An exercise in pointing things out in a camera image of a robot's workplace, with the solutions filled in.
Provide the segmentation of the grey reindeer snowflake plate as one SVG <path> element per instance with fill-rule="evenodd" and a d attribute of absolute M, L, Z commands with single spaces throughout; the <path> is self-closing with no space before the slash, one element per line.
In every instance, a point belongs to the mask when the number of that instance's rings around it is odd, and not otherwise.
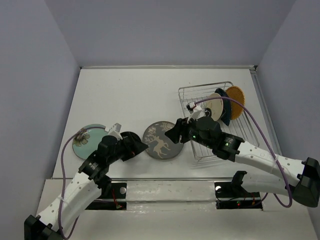
<path fill-rule="evenodd" d="M 170 160 L 182 150 L 182 143 L 173 143 L 165 133 L 175 126 L 169 121 L 158 121 L 151 124 L 144 131 L 142 142 L 148 145 L 147 154 L 156 160 Z"/>

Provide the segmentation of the cream floral ceramic plate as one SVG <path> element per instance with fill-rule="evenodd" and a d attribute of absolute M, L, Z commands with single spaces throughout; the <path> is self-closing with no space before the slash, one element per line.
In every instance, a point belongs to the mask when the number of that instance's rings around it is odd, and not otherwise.
<path fill-rule="evenodd" d="M 206 101 L 205 107 L 211 110 L 211 118 L 214 121 L 218 121 L 222 116 L 224 103 L 223 100 L 220 98 L 211 99 Z"/>

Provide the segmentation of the dark blue leaf-shaped plate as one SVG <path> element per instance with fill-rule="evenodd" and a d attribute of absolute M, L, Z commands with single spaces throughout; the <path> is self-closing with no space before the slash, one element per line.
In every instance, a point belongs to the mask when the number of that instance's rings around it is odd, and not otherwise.
<path fill-rule="evenodd" d="M 222 89 L 217 88 L 215 93 L 219 94 L 221 97 L 229 98 L 228 94 Z M 232 107 L 231 101 L 229 99 L 223 98 L 223 110 L 220 116 L 220 120 L 226 125 L 229 126 L 231 122 L 231 115 L 232 115 Z"/>

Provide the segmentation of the round woven wicker plate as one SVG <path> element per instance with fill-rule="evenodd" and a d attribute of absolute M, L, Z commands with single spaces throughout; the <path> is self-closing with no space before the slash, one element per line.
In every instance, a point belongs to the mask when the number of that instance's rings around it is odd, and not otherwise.
<path fill-rule="evenodd" d="M 243 113 L 245 105 L 245 94 L 238 86 L 231 86 L 226 90 L 229 98 L 235 100 L 230 101 L 231 104 L 231 120 L 236 120 Z"/>

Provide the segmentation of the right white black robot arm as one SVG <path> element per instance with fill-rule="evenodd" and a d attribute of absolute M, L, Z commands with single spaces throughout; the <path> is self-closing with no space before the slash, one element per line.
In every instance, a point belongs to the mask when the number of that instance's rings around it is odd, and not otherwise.
<path fill-rule="evenodd" d="M 230 190 L 235 196 L 246 192 L 265 192 L 291 197 L 306 207 L 318 206 L 320 163 L 314 158 L 299 160 L 272 155 L 241 137 L 223 132 L 220 124 L 208 116 L 197 120 L 179 118 L 165 135 L 174 144 L 194 141 L 210 149 L 219 159 L 267 173 L 265 176 L 253 176 L 245 170 L 238 170 L 230 183 Z"/>

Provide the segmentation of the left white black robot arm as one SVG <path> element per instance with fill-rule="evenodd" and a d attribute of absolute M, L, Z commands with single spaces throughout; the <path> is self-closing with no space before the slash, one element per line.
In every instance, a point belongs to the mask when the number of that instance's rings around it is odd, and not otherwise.
<path fill-rule="evenodd" d="M 140 137 L 130 131 L 120 138 L 104 136 L 97 149 L 82 163 L 70 183 L 63 182 L 61 194 L 37 216 L 24 221 L 26 240 L 68 240 L 80 214 L 98 197 L 110 194 L 112 180 L 107 176 L 110 165 L 127 161 L 148 149 Z"/>

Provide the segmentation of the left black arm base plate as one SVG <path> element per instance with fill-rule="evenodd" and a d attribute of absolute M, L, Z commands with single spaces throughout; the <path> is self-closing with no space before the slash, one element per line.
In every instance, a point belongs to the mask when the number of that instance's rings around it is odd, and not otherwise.
<path fill-rule="evenodd" d="M 86 210 L 92 211 L 125 211 L 127 209 L 127 182 L 112 182 L 103 188 L 101 195 Z"/>

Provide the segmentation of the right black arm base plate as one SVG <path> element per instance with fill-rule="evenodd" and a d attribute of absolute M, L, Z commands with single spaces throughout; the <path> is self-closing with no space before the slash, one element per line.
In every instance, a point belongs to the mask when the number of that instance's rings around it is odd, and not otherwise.
<path fill-rule="evenodd" d="M 234 190 L 231 182 L 215 182 L 215 206 L 218 210 L 263 209 L 259 192 Z"/>

